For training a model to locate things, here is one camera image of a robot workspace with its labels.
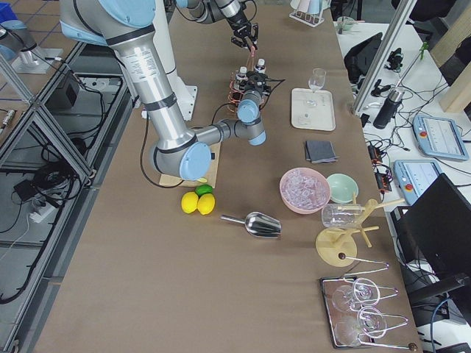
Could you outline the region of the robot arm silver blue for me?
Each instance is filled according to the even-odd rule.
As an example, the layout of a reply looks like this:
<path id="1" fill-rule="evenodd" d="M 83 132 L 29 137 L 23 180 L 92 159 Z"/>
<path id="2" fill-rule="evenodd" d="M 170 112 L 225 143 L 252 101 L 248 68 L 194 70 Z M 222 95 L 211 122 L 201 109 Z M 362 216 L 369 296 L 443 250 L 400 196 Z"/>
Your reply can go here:
<path id="1" fill-rule="evenodd" d="M 232 136 L 253 146 L 265 141 L 260 105 L 267 93 L 266 75 L 248 73 L 235 120 L 188 128 L 160 60 L 162 51 L 154 44 L 158 12 L 156 1 L 61 1 L 60 25 L 68 38 L 117 53 L 159 137 L 150 151 L 155 169 L 197 180 L 210 168 L 211 145 Z"/>
<path id="2" fill-rule="evenodd" d="M 244 49 L 258 49 L 258 24 L 246 16 L 246 1 L 183 0 L 175 3 L 179 10 L 187 9 L 189 19 L 198 24 L 226 21 L 233 31 L 233 44 Z"/>

